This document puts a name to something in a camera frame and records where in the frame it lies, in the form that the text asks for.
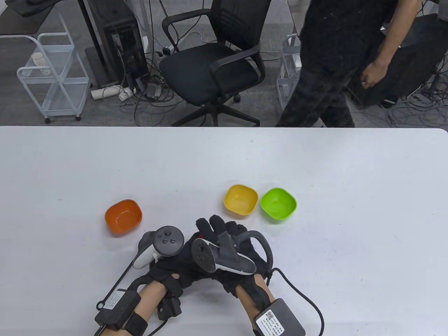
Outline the person's right hand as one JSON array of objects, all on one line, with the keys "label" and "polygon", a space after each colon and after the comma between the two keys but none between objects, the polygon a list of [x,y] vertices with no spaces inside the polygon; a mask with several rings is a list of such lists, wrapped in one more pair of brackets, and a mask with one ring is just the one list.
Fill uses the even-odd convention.
[{"label": "person's right hand", "polygon": [[[196,221],[196,226],[199,229],[200,237],[213,243],[218,242],[219,234],[228,233],[233,237],[248,231],[245,226],[237,224],[234,221],[225,223],[224,220],[218,215],[212,216],[209,220],[200,218]],[[252,294],[256,297],[262,297],[260,290],[256,289],[256,286],[260,288],[265,286],[266,283],[264,282],[264,279],[269,270],[268,264],[256,252],[251,240],[245,240],[242,242],[242,244],[240,244],[239,251],[244,256],[247,256],[254,261],[257,267],[255,275],[238,275],[235,273],[218,270],[209,274],[208,278],[221,283],[226,292],[231,293],[236,298],[242,299],[244,295],[250,297]]]}]

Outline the person's left hand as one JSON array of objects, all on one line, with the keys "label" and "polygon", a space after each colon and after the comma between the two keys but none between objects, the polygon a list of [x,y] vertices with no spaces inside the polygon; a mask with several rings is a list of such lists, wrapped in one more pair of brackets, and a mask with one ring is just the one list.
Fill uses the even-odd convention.
[{"label": "person's left hand", "polygon": [[183,290],[192,283],[211,278],[211,275],[203,271],[193,260],[191,250],[196,238],[193,236],[187,241],[178,254],[158,260],[147,273],[152,280],[163,284],[167,292],[176,298],[180,298]]}]

